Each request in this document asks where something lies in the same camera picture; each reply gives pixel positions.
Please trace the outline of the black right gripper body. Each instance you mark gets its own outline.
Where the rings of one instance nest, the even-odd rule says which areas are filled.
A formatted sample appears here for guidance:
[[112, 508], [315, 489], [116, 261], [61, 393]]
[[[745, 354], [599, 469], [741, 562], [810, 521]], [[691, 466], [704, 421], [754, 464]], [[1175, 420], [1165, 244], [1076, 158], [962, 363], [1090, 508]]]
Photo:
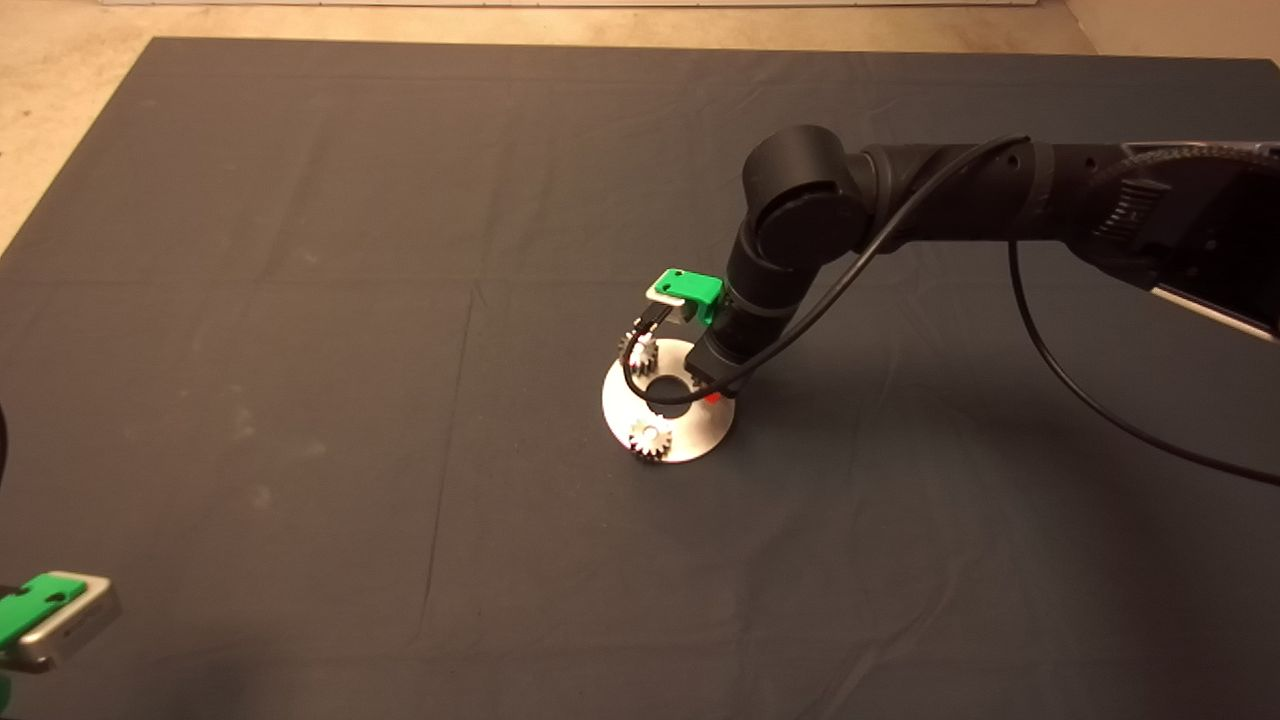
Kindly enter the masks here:
[[687, 373], [698, 388], [718, 387], [723, 396], [739, 396], [751, 374], [727, 382], [765, 347], [765, 316], [749, 310], [719, 310], [710, 327], [687, 352]]

